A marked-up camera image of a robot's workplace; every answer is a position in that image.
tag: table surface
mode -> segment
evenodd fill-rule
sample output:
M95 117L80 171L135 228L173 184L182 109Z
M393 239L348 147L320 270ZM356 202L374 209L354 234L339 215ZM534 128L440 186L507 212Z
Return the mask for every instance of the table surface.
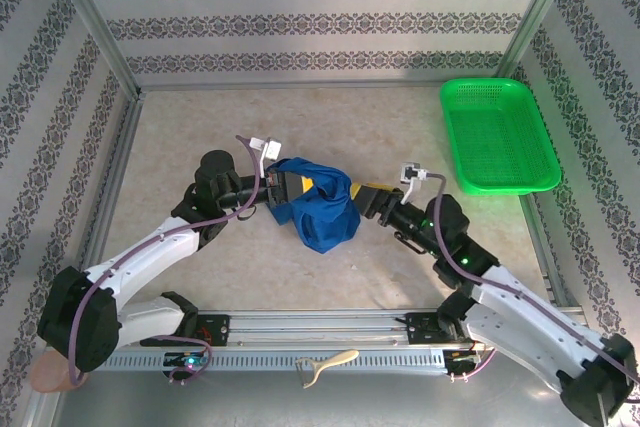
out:
M182 199L203 154L229 151L239 175L251 162L236 134L273 137L281 158L337 167L354 182L399 185L402 162L447 175L447 192L471 219L470 235L546 298L518 197L468 196L453 171L439 89L340 88L152 92L145 99L104 259L157 228ZM413 202L426 205L437 181ZM135 297L174 290L202 310L433 308L451 292L391 228L363 219L355 238L321 255L266 207L230 222L205 249L180 261Z

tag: green plastic basket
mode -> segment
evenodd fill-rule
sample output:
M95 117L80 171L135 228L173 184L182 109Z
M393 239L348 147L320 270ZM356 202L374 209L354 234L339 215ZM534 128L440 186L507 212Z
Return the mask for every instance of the green plastic basket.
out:
M460 188L473 195L553 189L560 166L529 89L510 79L459 79L442 86Z

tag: wall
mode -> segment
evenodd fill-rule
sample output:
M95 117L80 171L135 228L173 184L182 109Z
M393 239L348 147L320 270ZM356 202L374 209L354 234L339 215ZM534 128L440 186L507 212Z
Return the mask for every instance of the wall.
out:
M128 101L71 0L0 0L0 426L20 419L49 283L79 265Z
M530 0L95 0L143 87L496 71Z
M531 87L563 170L556 189L535 196L563 281L592 327L636 346L639 3L555 0L515 75ZM640 425L637 407L628 415Z

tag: cable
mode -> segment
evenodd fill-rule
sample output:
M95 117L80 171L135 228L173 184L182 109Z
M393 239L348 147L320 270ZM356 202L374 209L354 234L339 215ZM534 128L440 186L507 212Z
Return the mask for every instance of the cable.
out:
M195 372L193 372L191 369L189 369L187 367L176 367L175 369L173 369L169 373L169 382L170 383L175 380L173 378L173 376L175 374L177 374L178 372L187 372L187 373L191 374L191 376L180 381L181 385L185 385L185 384L191 382L192 380L197 379L211 365L211 360L213 359L213 349L204 340L190 339L188 337L176 337L174 335L158 335L158 336L154 337L154 339L158 339L158 340L174 340L174 341L178 341L178 342L191 342L191 343L194 343L194 344L200 344L207 351L207 361L205 362L205 364L202 367L200 367Z
M112 277L113 273L117 271L122 266L122 264L124 264L127 260L129 260L134 255L138 254L140 251L146 249L150 245L153 245L158 241L163 241L165 236L177 234L179 232L184 232L186 230L193 230L193 229L198 229L200 227L206 227L208 225L214 225L214 224L220 224L222 222L226 222L227 220L233 219L234 217L237 217L242 212L247 210L251 206L253 201L256 200L256 197L258 195L258 189L260 187L260 165L258 164L258 159L256 157L256 154L253 152L253 149L249 145L249 140L239 135L236 135L236 139L242 142L242 145L244 145L245 148L249 151L249 155L251 156L251 162L253 163L253 173L255 176L255 180L253 183L253 192L251 192L251 196L242 207L238 208L238 210L236 210L231 214L225 215L224 217L220 217L218 219L213 219L213 220L205 220L203 222L196 222L194 224L182 225L180 227L176 227L175 229L170 229L170 230L167 230L166 232L162 232L156 235L155 237L152 237L142 242L140 245L137 245L136 247L132 248L130 251L125 253L122 257L116 260L110 268L104 271L102 276L100 276L98 280L96 280L93 283L93 285L89 288L87 293L84 295L84 297L80 301L80 304L78 305L78 309L76 310L75 316L73 317L73 323L71 324L71 334L69 335L69 353L67 358L69 360L69 379L71 380L72 385L74 386L79 385L80 382L82 381L82 378L84 377L84 373L80 373L79 376L76 376L76 348L77 348L76 344L78 341L78 330L80 328L80 320L82 319L82 314L84 313L84 309L87 307L87 304L89 303L89 299L91 299L91 296L98 290L100 285L102 285L102 283L105 280L107 280L109 277Z
M578 332L576 332L571 327L566 325L563 321L558 319L555 315L553 315L552 313L548 312L547 309L545 309L543 306L541 306L538 303L538 301L536 301L536 299L534 299L533 297L530 297L529 295L525 294L524 292L522 292L520 290L514 289L510 285L506 285L506 284L503 284L501 282L496 282L495 280L483 279L482 277L478 277L477 275L470 274L469 272L464 270L462 267L460 267L456 263L456 261L453 260L453 257L451 256L451 254L449 253L449 250L447 249L447 245L445 244L444 238L442 237L442 231L441 231L441 225L440 225L440 213L441 213L440 211L442 209L442 196L444 195L444 189L445 189L445 187L447 185L447 179L442 174L431 174L431 173L428 173L427 177L432 177L434 179L439 179L440 180L440 188L438 189L438 193L436 195L436 203L435 203L435 206L434 206L435 208L434 208L434 214L433 214L434 230L435 230L435 234L436 234L436 239L438 241L438 247L440 247L440 251L442 252L442 255L444 255L444 258L446 259L448 264L451 266L451 268L453 268L453 270L456 271L456 273L458 273L459 275L461 275L465 279L470 280L473 283L491 285L492 287L496 287L498 289L504 290L505 292L509 292L510 294L514 294L517 297L521 298L522 300L524 300L525 302L530 304L532 307L534 307L536 310L541 312L545 317L547 317L549 320L551 320L554 324L556 324L558 327L560 327L562 330L564 330L567 334L569 334L575 340L577 340L581 344L585 345L587 348L591 349L593 352L598 354L604 360L609 362L613 367L615 367L621 373L623 373L627 378L629 378L630 380L632 380L636 384L640 385L640 377L638 377L637 374L634 374L633 372L631 372L631 370L627 369L624 365L622 365L616 359L611 357L604 350L602 350L598 346L596 346L593 343L591 343L584 336L580 335Z
M492 350L491 353L489 354L489 356L487 357L487 359L482 362L480 365L478 365L475 369L473 369L471 372L469 372L468 374L464 374L464 375L454 375L451 378L453 380L468 380L469 378L473 377L476 374L479 374L480 371L482 369L484 369L489 362L491 362L491 359L493 359L493 356L496 355L496 350Z

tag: blue cloth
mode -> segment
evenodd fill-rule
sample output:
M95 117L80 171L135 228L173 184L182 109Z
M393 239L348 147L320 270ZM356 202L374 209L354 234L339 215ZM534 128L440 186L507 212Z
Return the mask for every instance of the blue cloth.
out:
M278 224L293 219L302 242L321 254L353 238L360 214L351 200L351 179L344 172L300 157L281 160L269 166L272 169L313 180L313 187L300 197L271 209Z

